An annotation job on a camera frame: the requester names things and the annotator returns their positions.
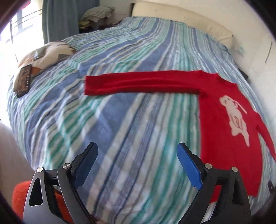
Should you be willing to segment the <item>black smartphone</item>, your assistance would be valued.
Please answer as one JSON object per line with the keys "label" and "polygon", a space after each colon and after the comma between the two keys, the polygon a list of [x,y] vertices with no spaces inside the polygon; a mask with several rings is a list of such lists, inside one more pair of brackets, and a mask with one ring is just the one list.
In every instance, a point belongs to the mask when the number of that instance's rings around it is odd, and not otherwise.
{"label": "black smartphone", "polygon": [[32,72],[31,64],[21,68],[18,76],[18,82],[17,82],[17,91],[16,91],[17,98],[20,98],[29,92],[31,72]]}

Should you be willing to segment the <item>pile of folded clothes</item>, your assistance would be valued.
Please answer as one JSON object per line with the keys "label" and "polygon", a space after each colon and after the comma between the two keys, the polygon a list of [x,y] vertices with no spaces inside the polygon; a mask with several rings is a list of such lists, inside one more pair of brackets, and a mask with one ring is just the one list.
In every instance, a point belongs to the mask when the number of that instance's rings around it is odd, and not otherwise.
{"label": "pile of folded clothes", "polygon": [[84,12],[78,22],[80,33],[89,33],[106,28],[114,9],[114,7],[98,6]]}

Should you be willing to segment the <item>wall socket plate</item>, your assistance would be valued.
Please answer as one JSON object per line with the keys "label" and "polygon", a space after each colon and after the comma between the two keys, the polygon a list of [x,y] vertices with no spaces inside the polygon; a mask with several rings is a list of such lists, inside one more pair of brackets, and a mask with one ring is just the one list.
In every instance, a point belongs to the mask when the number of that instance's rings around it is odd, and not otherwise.
{"label": "wall socket plate", "polygon": [[239,55],[241,57],[244,56],[244,48],[243,47],[233,47],[229,49],[230,54],[234,57],[235,55]]}

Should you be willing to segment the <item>patterned beige cushion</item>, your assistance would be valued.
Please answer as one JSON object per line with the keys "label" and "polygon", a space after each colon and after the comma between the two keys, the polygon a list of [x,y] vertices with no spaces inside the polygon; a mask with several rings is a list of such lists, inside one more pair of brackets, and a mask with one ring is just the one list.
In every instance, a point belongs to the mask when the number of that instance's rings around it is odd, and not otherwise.
{"label": "patterned beige cushion", "polygon": [[49,42],[48,44],[33,50],[18,63],[18,71],[17,74],[14,75],[13,80],[13,91],[15,92],[18,90],[18,78],[21,68],[31,64],[31,79],[33,79],[48,68],[67,59],[76,52],[77,50],[75,48],[62,41]]}

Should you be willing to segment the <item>red knitted sweater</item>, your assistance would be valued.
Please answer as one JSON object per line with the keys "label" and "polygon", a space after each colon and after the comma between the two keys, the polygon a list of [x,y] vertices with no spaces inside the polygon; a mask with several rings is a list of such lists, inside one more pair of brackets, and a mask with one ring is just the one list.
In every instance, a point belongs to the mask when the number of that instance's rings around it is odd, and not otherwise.
{"label": "red knitted sweater", "polygon": [[272,157],[275,147],[261,116],[237,84],[202,70],[111,73],[85,78],[85,95],[123,92],[196,94],[202,161],[217,169],[237,167],[247,194],[257,196],[263,163],[260,139],[264,139]]}

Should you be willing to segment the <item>striped blue green bedspread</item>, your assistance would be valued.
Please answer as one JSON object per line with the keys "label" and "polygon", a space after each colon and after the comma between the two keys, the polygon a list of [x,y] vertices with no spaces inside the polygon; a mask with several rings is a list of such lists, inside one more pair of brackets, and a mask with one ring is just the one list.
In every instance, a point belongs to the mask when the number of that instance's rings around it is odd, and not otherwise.
{"label": "striped blue green bedspread", "polygon": [[113,28],[65,39],[76,53],[31,81],[7,113],[15,140],[34,169],[56,169],[98,145],[78,190],[105,223],[178,223],[196,195],[177,158],[180,142],[200,154],[198,97],[174,93],[86,96],[85,77],[107,73],[203,70],[238,85],[264,123],[267,115],[227,48],[182,22],[127,17]]}

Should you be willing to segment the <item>orange fuzzy garment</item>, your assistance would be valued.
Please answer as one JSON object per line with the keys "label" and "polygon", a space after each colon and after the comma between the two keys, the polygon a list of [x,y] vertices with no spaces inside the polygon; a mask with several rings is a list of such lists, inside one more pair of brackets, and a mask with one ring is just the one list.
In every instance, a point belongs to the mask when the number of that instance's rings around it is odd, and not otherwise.
{"label": "orange fuzzy garment", "polygon": [[[31,181],[18,183],[15,186],[12,194],[12,209],[21,220],[23,220],[23,211],[24,211],[25,201],[27,198],[27,193],[28,193],[30,184],[31,184]],[[58,202],[58,207],[61,211],[62,218],[68,223],[73,223],[73,220],[66,207],[66,204],[64,202],[62,195],[57,190],[54,190],[54,192]]]}

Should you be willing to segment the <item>cream padded headboard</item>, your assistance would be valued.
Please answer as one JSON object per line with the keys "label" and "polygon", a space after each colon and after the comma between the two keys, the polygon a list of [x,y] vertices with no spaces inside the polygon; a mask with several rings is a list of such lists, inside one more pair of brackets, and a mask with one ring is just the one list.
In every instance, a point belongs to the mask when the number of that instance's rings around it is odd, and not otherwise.
{"label": "cream padded headboard", "polygon": [[228,49],[233,48],[233,34],[230,30],[214,20],[181,7],[143,1],[134,4],[131,15],[183,22],[203,31]]}

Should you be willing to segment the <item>teal curtain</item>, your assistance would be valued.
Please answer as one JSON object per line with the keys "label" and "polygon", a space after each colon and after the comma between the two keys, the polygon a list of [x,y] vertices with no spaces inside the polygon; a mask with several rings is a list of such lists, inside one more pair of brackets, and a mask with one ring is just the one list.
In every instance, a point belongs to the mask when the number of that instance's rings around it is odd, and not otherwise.
{"label": "teal curtain", "polygon": [[45,44],[79,34],[78,22],[84,12],[98,7],[96,0],[44,0],[42,30]]}

